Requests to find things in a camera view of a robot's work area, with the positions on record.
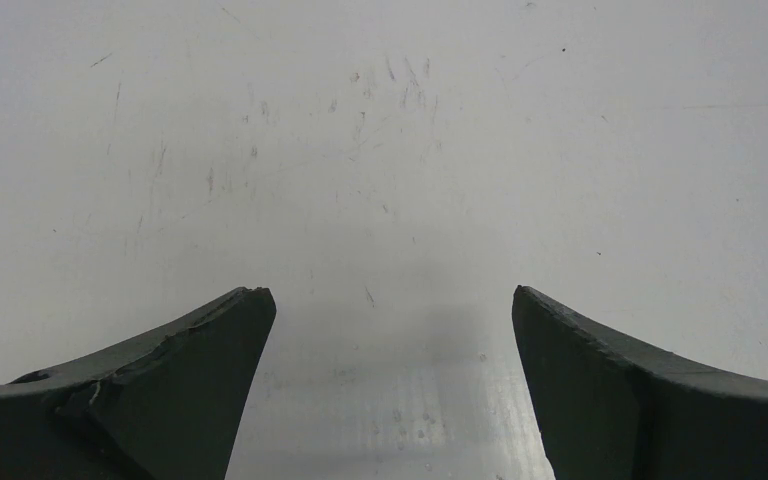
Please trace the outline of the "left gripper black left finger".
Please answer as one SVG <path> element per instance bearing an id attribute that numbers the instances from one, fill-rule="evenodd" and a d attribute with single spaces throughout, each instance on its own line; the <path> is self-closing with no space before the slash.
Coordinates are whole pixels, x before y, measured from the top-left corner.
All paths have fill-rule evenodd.
<path id="1" fill-rule="evenodd" d="M 222 479 L 276 317 L 237 288 L 0 384 L 0 479 Z"/>

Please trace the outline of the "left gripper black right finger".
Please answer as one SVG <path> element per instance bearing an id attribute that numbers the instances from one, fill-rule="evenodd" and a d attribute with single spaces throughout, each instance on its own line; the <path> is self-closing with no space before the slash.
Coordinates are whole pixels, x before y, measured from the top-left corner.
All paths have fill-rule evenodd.
<path id="1" fill-rule="evenodd" d="M 559 479 L 768 479 L 768 381 L 614 330 L 528 286 L 512 324 Z"/>

